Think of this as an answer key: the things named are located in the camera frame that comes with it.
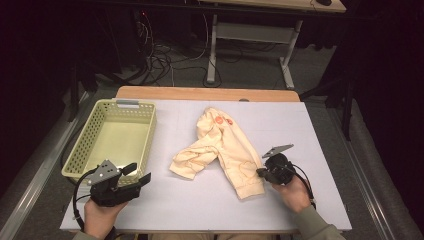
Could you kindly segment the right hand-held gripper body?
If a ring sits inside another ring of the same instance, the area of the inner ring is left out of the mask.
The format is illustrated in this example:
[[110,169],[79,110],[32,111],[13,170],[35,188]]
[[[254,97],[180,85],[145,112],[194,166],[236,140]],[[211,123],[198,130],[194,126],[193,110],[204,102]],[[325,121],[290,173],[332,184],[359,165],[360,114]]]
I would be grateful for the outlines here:
[[292,147],[293,144],[272,147],[262,156],[266,158],[264,168],[267,170],[267,175],[262,178],[278,185],[286,185],[292,180],[296,171],[293,164],[283,154],[283,151]]

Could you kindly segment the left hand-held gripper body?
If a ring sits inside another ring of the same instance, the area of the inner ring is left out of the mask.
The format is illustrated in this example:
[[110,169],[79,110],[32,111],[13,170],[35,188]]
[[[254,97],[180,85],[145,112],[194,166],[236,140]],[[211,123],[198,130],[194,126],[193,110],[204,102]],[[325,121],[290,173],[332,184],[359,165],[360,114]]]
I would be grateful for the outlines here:
[[98,206],[113,207],[139,197],[139,182],[125,186],[118,185],[119,179],[123,175],[121,169],[106,159],[90,176],[88,186],[91,199]]

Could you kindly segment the green perforated plastic basket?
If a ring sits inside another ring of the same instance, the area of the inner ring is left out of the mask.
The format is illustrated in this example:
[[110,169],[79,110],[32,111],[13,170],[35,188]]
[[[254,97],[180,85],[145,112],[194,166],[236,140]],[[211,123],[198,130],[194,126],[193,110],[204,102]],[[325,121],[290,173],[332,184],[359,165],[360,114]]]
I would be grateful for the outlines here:
[[104,160],[137,169],[119,179],[135,183],[144,175],[156,127],[156,106],[140,100],[101,99],[94,105],[61,173],[78,180]]

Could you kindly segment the cream baby pants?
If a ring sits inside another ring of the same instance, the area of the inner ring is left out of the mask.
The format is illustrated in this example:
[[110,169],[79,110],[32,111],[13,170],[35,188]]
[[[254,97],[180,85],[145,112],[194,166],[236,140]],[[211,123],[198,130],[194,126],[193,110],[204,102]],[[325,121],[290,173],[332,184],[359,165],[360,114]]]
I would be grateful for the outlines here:
[[196,131],[197,140],[173,157],[170,171],[194,179],[218,159],[239,199],[265,193],[263,180],[257,174],[261,166],[259,154],[230,115],[208,107],[199,117]]

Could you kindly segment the person's left hand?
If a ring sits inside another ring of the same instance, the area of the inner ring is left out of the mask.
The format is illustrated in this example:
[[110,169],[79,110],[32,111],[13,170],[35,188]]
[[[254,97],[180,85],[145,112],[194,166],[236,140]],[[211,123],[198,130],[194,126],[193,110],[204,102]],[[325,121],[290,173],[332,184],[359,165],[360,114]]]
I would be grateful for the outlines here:
[[84,233],[97,240],[104,240],[126,206],[127,202],[113,207],[101,207],[93,200],[88,200],[84,206]]

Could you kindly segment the person's right hand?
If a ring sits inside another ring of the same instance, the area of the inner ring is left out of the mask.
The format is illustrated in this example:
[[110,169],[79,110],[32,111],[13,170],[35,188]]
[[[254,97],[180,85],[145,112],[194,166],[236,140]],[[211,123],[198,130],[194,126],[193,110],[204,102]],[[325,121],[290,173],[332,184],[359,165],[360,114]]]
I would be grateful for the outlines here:
[[279,193],[283,203],[294,213],[300,213],[311,205],[307,189],[297,176],[294,176],[286,185],[273,184],[272,187]]

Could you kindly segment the black stand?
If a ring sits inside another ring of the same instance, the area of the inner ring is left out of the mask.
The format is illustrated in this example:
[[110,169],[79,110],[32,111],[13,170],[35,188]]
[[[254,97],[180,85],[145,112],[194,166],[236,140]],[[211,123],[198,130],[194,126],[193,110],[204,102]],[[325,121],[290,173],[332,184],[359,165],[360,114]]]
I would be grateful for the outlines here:
[[306,100],[312,96],[326,96],[325,106],[327,108],[342,108],[341,130],[347,141],[350,137],[350,120],[353,103],[354,84],[349,79],[336,77],[326,83],[320,83],[304,93],[299,98]]
[[70,105],[68,121],[73,121],[79,111],[79,86],[85,91],[96,92],[98,85],[96,83],[94,65],[90,61],[75,63],[70,69]]

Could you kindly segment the metal floor rail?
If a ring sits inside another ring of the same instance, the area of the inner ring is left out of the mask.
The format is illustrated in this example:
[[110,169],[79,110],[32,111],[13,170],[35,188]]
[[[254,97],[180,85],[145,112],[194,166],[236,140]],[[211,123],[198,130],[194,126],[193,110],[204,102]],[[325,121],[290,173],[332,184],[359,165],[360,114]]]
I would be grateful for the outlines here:
[[14,240],[33,209],[66,144],[79,124],[93,94],[77,98],[77,113],[71,120],[61,116],[0,198],[0,240]]
[[351,142],[346,139],[342,131],[342,122],[338,117],[337,111],[335,109],[328,109],[327,112],[332,123],[336,126],[336,132],[344,145],[344,149],[347,151],[347,165],[351,169],[356,185],[361,192],[362,199],[364,200],[380,238],[382,240],[395,240],[394,233],[387,221],[382,205],[377,199],[375,191],[372,189],[371,182],[366,177]]

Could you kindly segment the grey metal frame desk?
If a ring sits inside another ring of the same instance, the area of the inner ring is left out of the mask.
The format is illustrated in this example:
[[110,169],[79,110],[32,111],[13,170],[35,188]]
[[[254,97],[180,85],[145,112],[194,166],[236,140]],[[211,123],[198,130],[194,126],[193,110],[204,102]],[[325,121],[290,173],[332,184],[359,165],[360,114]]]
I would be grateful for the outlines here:
[[[315,0],[200,0],[201,2],[213,3],[214,7],[249,6],[265,10],[289,10],[295,13],[334,13],[346,12],[345,5],[341,0],[332,0],[330,6],[323,6]],[[208,62],[208,84],[216,82],[218,70],[216,67],[216,43],[218,39],[253,41],[262,43],[277,43],[287,46],[286,53],[279,58],[282,70],[283,82],[289,90],[294,89],[294,83],[289,69],[289,62],[295,48],[303,21],[296,20],[292,27],[265,26],[259,24],[229,23],[222,22],[218,15],[214,14],[211,26],[210,57]]]

